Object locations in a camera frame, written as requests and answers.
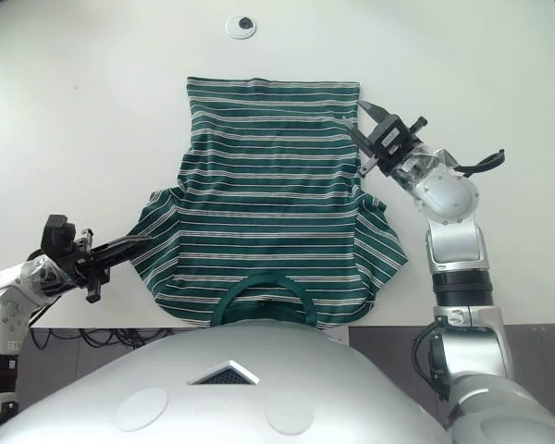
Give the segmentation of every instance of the floor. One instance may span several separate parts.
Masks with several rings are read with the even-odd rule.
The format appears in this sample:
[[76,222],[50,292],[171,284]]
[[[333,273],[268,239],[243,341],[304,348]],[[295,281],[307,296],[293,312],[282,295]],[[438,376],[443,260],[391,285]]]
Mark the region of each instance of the floor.
[[[445,424],[446,402],[437,399],[411,366],[412,338],[420,330],[420,327],[350,327],[349,341],[405,393]],[[58,333],[71,336],[76,331],[58,330]],[[508,326],[507,334],[516,380],[555,413],[555,325]],[[45,330],[36,330],[39,341],[45,335]],[[28,338],[19,359],[21,410],[130,351],[121,345],[95,349],[82,339],[51,339],[44,350],[38,350]]]

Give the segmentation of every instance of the mesh grille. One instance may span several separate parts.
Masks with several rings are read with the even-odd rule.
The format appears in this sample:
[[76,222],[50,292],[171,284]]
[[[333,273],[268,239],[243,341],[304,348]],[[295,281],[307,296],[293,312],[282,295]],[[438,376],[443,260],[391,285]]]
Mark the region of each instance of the mesh grille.
[[202,379],[197,384],[252,384],[252,382],[233,369],[227,368],[216,375]]

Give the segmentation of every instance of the white stripe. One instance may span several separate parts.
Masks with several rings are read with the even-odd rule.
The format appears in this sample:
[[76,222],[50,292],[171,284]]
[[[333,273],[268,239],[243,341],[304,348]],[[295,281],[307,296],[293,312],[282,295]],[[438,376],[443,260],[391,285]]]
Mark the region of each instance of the white stripe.
[[233,167],[233,168],[262,168],[262,169],[273,169],[273,168],[296,168],[298,170],[304,170],[307,168],[319,168],[319,169],[333,169],[333,168],[338,168],[338,167],[357,167],[357,165],[354,164],[335,164],[335,165],[325,165],[325,166],[318,166],[318,165],[305,165],[305,166],[300,166],[300,165],[248,165],[248,164],[239,164],[239,165],[234,165],[234,164],[224,164],[222,162],[216,162],[214,160],[208,160],[208,161],[203,161],[203,162],[190,162],[187,160],[183,160],[182,164],[189,164],[189,165],[221,165],[223,167]]
[[357,118],[336,118],[325,116],[243,116],[231,117],[222,116],[216,113],[208,113],[205,111],[195,111],[191,118],[193,120],[198,117],[210,117],[221,122],[335,122],[344,124],[346,122],[356,123]]
[[[195,180],[195,179],[187,179],[187,182],[191,185],[192,183],[199,183],[201,185],[226,185],[228,187],[249,187],[249,188],[276,188],[279,187],[280,189],[284,188],[284,184],[281,185],[247,185],[247,184],[241,184],[241,183],[230,183],[230,182],[201,182],[199,180]],[[330,185],[290,185],[293,188],[332,188],[332,187],[345,187],[345,188],[350,188],[351,184],[346,182],[338,182],[338,183],[332,183]]]
[[314,100],[309,102],[304,101],[281,101],[281,100],[240,100],[228,99],[227,97],[190,97],[192,104],[197,103],[210,103],[210,104],[234,104],[234,105],[250,105],[250,106],[287,106],[287,107],[309,107],[309,106],[343,106],[353,107],[356,106],[355,100]]
[[288,228],[310,228],[310,227],[314,227],[314,228],[327,228],[327,227],[350,227],[352,225],[355,225],[354,222],[351,222],[350,224],[332,224],[332,225],[291,225],[291,224],[287,224],[287,225],[271,225],[271,224],[221,224],[218,222],[214,222],[214,223],[210,223],[210,222],[189,222],[186,220],[181,221],[182,224],[187,224],[187,225],[206,225],[207,227],[210,226],[215,226],[215,225],[221,225],[221,226],[229,226],[229,227],[288,227]]
[[315,180],[331,180],[334,178],[353,179],[358,177],[357,174],[338,171],[333,174],[289,174],[289,173],[231,173],[221,169],[181,169],[179,174],[187,176],[189,174],[198,174],[208,177],[226,177],[233,179],[315,179]]
[[152,279],[154,279],[158,274],[162,273],[163,271],[165,271],[165,270],[167,270],[171,267],[177,266],[178,262],[179,262],[178,257],[175,257],[175,258],[171,259],[170,261],[165,262],[164,264],[161,264],[160,266],[158,266],[157,268],[155,268],[154,270],[152,270],[150,272],[149,276],[144,280],[144,284],[146,284],[146,286],[148,286],[150,284],[150,281]]
[[393,259],[391,259],[390,257],[386,256],[385,254],[383,254],[382,252],[378,251],[375,248],[372,248],[370,245],[366,244],[365,242],[362,242],[361,240],[359,240],[358,238],[355,238],[353,240],[353,243],[356,247],[361,248],[362,250],[364,250],[365,252],[368,252],[370,254],[372,254],[374,257],[377,257],[378,259],[380,259],[382,262],[384,262],[385,264],[390,265],[392,268],[396,268],[399,269],[401,268],[401,264],[399,264],[398,262],[394,261]]
[[306,245],[306,244],[295,244],[295,245],[234,245],[234,244],[226,244],[226,243],[181,243],[182,246],[185,247],[218,247],[218,248],[341,248],[341,249],[348,249],[351,248],[352,244],[345,244],[345,245],[337,245],[337,244],[329,244],[329,245]]
[[264,79],[251,79],[251,80],[213,80],[213,79],[200,79],[200,78],[187,78],[188,85],[201,85],[201,86],[265,86],[267,88],[359,88],[360,83],[349,81],[275,81]]
[[[348,202],[346,203],[326,203],[326,204],[320,204],[320,203],[288,203],[288,207],[297,207],[297,206],[301,206],[304,208],[309,208],[309,207],[319,207],[319,208],[326,208],[326,207],[334,207],[334,206],[350,206],[350,204],[352,204],[353,202],[355,202],[358,199],[361,199],[362,196],[358,196],[355,199],[350,199]],[[296,198],[290,198],[290,199],[300,199],[302,201],[304,201],[305,199],[301,198],[301,197],[296,197]],[[208,205],[232,205],[232,206],[278,206],[278,207],[283,207],[284,203],[257,203],[257,202],[252,202],[252,203],[245,203],[245,202],[206,202],[206,201],[190,201],[189,199],[182,199],[182,201],[184,203],[189,202],[190,204],[208,204]]]
[[[213,275],[174,275],[173,280],[183,280],[186,282],[240,282],[245,276],[213,276]],[[358,282],[361,281],[359,275],[353,276],[287,276],[296,282]]]
[[[146,207],[155,204],[156,201],[153,201],[153,202],[151,202],[151,203],[148,203],[148,205],[147,205]],[[170,194],[168,195],[168,197],[166,198],[166,200],[165,200],[163,203],[157,205],[155,208],[150,209],[150,211],[148,211],[148,213],[146,213],[144,216],[142,216],[142,217],[140,218],[140,222],[138,222],[138,225],[140,225],[141,223],[143,223],[143,221],[146,220],[146,218],[148,218],[154,211],[159,210],[160,208],[164,208],[164,207],[168,204],[168,201],[170,201]]]
[[405,256],[405,253],[402,251],[401,247],[399,247],[398,243],[395,243],[395,246],[399,247],[399,248],[393,248],[389,245],[387,245],[385,242],[383,242],[382,240],[379,240],[377,238],[375,238],[374,236],[371,236],[368,233],[364,233],[359,226],[356,227],[356,231],[362,233],[364,236],[366,236],[367,238],[372,239],[375,242],[378,242],[380,245],[384,246],[385,248],[387,248],[387,250],[391,250],[392,252],[404,257],[405,259],[407,259],[407,257]]
[[[217,124],[215,122],[212,122],[210,120],[201,119],[201,120],[197,120],[197,121],[193,122],[191,124],[191,128],[193,129],[193,127],[195,127],[196,125],[202,125],[202,124],[209,124],[209,125],[206,125],[206,127],[205,127],[206,129],[209,129],[210,126],[217,126]],[[305,128],[295,128],[295,127],[292,127],[292,126],[282,126],[282,127],[270,128],[270,127],[267,127],[265,125],[263,125],[263,127],[237,127],[237,126],[233,126],[233,125],[222,125],[222,128],[223,129],[235,130],[235,131],[239,131],[239,132],[267,131],[267,130],[272,130],[272,131],[303,131],[303,132],[336,130],[338,132],[341,132],[341,130],[343,130],[343,127],[308,128],[308,125],[306,125]]]
[[[206,109],[208,111],[222,111],[222,112],[226,112],[226,111],[237,111],[239,113],[243,113],[245,111],[251,111],[252,113],[259,113],[260,111],[263,112],[276,112],[276,113],[281,113],[281,114],[293,114],[293,115],[302,115],[302,116],[308,116],[309,114],[316,114],[317,111],[313,110],[313,109],[308,109],[308,110],[294,110],[294,109],[284,109],[284,108],[268,108],[267,106],[265,106],[265,108],[247,108],[246,106],[237,106],[235,108],[222,108],[222,109],[217,109],[217,108],[213,108],[210,106],[203,106],[202,104],[198,104],[197,102],[190,102],[190,109],[193,112],[193,110],[195,108],[202,108],[202,109]],[[344,114],[355,114],[355,110],[354,109],[350,109],[348,111],[327,111],[325,109],[321,109],[320,110],[320,114],[322,116],[326,115],[326,114],[330,114],[330,115],[335,115],[335,116],[341,116]]]
[[148,236],[150,235],[155,229],[163,225],[170,217],[175,214],[175,207],[171,206],[166,212],[158,217],[152,224],[148,225],[145,229],[143,229],[139,235],[140,236]]
[[219,260],[230,259],[235,261],[342,261],[353,259],[353,253],[340,254],[230,254],[230,253],[179,253],[181,259]]
[[148,259],[148,258],[154,256],[155,254],[157,254],[158,252],[164,250],[168,245],[170,245],[171,243],[173,243],[174,241],[176,241],[179,238],[180,238],[180,231],[173,234],[170,238],[168,238],[167,240],[162,242],[160,245],[157,245],[152,250],[148,250],[146,253],[142,254],[141,256],[138,256],[137,258],[135,258],[131,262],[134,264],[134,266],[139,265],[142,262],[144,262],[146,259]]
[[247,192],[247,191],[221,191],[221,190],[196,190],[189,188],[188,194],[198,196],[226,196],[226,197],[264,197],[264,198],[292,198],[292,199],[328,199],[331,197],[352,197],[350,191],[331,191],[325,194],[311,194],[303,192]]
[[237,148],[237,149],[249,149],[253,148],[255,150],[277,150],[277,149],[287,149],[287,150],[313,150],[313,151],[320,151],[321,153],[325,150],[342,150],[344,148],[352,148],[354,153],[357,153],[357,146],[356,145],[341,145],[341,146],[284,146],[284,145],[274,145],[268,144],[265,146],[258,146],[258,145],[228,145],[227,143],[219,142],[219,141],[191,141],[192,145],[197,143],[202,143],[205,146],[210,145],[211,143],[215,143],[217,145],[226,146],[228,148]]
[[218,216],[218,217],[278,217],[284,219],[312,219],[312,218],[345,218],[356,216],[357,208],[343,213],[260,213],[245,211],[212,211],[176,208],[178,213],[190,216]]
[[[362,254],[358,253],[357,251],[355,252],[355,255],[361,257],[362,259],[364,259],[368,264],[370,264],[374,269],[378,270],[380,273],[382,273],[383,275],[385,275],[387,278],[392,278],[392,276],[387,273],[385,270],[383,270],[382,268],[380,268],[378,265],[376,265],[374,263],[374,261],[369,261],[368,259],[366,259]],[[365,268],[364,270],[366,270],[368,273],[370,273],[370,276],[373,277],[373,279],[376,279],[378,282],[380,282],[380,287],[382,287],[384,285],[384,282],[382,282],[381,280],[377,279],[376,277],[374,277],[374,275],[372,274],[371,271],[369,271],[367,268]]]
[[308,96],[312,96],[312,95],[337,95],[337,96],[343,96],[343,95],[350,95],[352,97],[357,97],[358,93],[357,92],[349,92],[349,93],[344,93],[344,92],[296,92],[296,93],[290,93],[290,92],[276,92],[276,93],[268,93],[268,92],[228,92],[228,91],[209,91],[206,89],[203,90],[196,90],[195,88],[190,88],[189,89],[190,93],[206,93],[208,95],[206,96],[200,96],[200,95],[192,95],[191,97],[193,97],[193,99],[198,99],[200,97],[216,97],[220,94],[224,94],[224,95],[238,95],[238,96],[247,96],[247,95],[276,95],[277,97],[308,97]]
[[327,160],[345,160],[357,159],[357,153],[341,154],[341,155],[321,155],[321,154],[243,154],[243,153],[227,153],[225,151],[218,151],[214,149],[209,150],[194,150],[190,149],[188,155],[200,155],[208,157],[215,155],[226,159],[245,159],[245,160],[310,160],[310,161],[327,161]]
[[[374,217],[376,217],[380,222],[383,223],[383,225],[387,226],[388,224],[386,223],[386,221],[382,220],[382,218],[378,217],[378,215],[375,215],[374,213],[370,212],[369,210],[367,210],[364,206],[364,209],[369,212],[371,215],[373,215]],[[378,233],[380,236],[383,236],[387,239],[390,239],[391,241],[397,243],[399,242],[399,239],[397,239],[396,236],[394,236],[393,234],[384,231],[382,229],[380,229],[379,227],[377,227],[376,225],[374,225],[372,222],[370,222],[368,219],[366,219],[362,213],[358,213],[358,222],[360,222],[362,225],[364,225],[366,228],[368,228],[370,231],[374,231],[375,233]]]
[[198,237],[198,238],[223,238],[223,239],[341,239],[353,238],[353,233],[350,232],[315,232],[315,231],[291,231],[291,232],[234,232],[234,231],[194,231],[183,230],[185,237]]
[[191,132],[191,136],[218,136],[233,141],[282,141],[282,142],[335,142],[348,141],[350,136],[347,134],[337,134],[334,136],[264,136],[261,134],[233,134],[231,132],[216,131],[215,129],[196,129]]

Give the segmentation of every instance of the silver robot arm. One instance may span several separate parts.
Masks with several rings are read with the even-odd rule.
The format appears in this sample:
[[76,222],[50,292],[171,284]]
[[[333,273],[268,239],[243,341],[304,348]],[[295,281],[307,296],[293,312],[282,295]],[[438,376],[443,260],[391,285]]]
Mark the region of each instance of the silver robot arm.
[[[476,166],[460,166],[446,151],[424,145],[416,133],[386,109],[360,101],[378,125],[365,137],[350,125],[353,140],[368,155],[361,167],[394,178],[429,223],[425,243],[438,305],[434,322],[413,344],[418,374],[451,406],[450,430],[457,444],[555,442],[555,417],[513,381],[513,364],[501,311],[493,304],[483,233],[475,223],[479,202],[468,178],[497,167],[503,150]],[[429,341],[429,376],[417,360]]]
[[46,255],[0,272],[0,424],[17,413],[18,355],[31,315],[76,288]]
[[18,412],[16,382],[18,355],[34,314],[41,315],[59,297],[86,288],[88,302],[100,300],[101,285],[109,281],[111,266],[142,253],[151,238],[126,236],[92,248],[87,229],[74,240],[76,229],[65,216],[49,216],[42,249],[23,264],[0,272],[0,424]]

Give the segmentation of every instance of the black knob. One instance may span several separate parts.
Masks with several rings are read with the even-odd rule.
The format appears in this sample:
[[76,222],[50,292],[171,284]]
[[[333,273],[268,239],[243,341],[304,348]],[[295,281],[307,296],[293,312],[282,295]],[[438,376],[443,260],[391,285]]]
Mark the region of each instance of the black knob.
[[249,30],[253,27],[253,21],[248,17],[243,17],[239,20],[239,26],[244,30]]

